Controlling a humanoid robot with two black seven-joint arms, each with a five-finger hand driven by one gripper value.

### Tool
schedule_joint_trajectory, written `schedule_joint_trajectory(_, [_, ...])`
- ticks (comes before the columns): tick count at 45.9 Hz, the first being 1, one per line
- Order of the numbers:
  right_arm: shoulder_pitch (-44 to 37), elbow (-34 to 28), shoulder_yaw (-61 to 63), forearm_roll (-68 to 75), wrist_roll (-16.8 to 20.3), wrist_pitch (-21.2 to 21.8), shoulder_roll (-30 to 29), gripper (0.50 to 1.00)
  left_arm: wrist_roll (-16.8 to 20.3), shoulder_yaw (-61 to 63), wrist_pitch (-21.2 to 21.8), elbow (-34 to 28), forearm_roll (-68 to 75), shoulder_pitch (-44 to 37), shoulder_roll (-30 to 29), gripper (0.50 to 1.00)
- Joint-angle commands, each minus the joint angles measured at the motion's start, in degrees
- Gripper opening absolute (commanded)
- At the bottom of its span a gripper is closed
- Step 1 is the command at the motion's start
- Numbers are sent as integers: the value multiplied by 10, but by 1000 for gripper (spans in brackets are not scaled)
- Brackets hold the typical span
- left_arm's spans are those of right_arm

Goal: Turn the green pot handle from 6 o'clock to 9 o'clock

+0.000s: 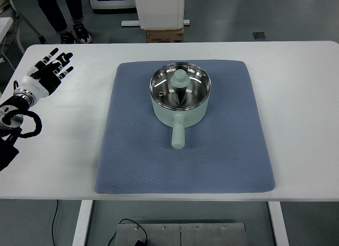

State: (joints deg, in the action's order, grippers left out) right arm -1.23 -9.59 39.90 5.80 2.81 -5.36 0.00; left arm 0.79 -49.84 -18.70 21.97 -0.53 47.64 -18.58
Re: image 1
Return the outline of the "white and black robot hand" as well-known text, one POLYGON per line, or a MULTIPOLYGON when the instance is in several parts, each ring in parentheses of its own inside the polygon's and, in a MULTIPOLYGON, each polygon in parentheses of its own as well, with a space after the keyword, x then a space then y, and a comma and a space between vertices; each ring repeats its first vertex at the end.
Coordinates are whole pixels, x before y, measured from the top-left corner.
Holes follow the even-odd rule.
POLYGON ((54 48, 28 70, 16 90, 29 95, 34 103, 51 95, 74 69, 70 65, 72 57, 73 53, 59 52, 58 48, 54 48))

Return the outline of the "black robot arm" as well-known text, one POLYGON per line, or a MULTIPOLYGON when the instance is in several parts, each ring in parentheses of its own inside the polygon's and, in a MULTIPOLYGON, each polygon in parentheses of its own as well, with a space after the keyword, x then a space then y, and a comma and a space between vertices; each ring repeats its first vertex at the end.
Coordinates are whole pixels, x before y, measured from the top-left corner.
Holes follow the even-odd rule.
POLYGON ((14 146, 18 138, 31 138, 39 135, 42 130, 41 118, 30 111, 30 107, 37 102, 36 97, 29 90, 21 88, 17 81, 13 83, 13 89, 13 96, 1 104, 1 170, 19 154, 14 146), (35 129, 22 133, 21 125, 25 116, 33 119, 35 129))

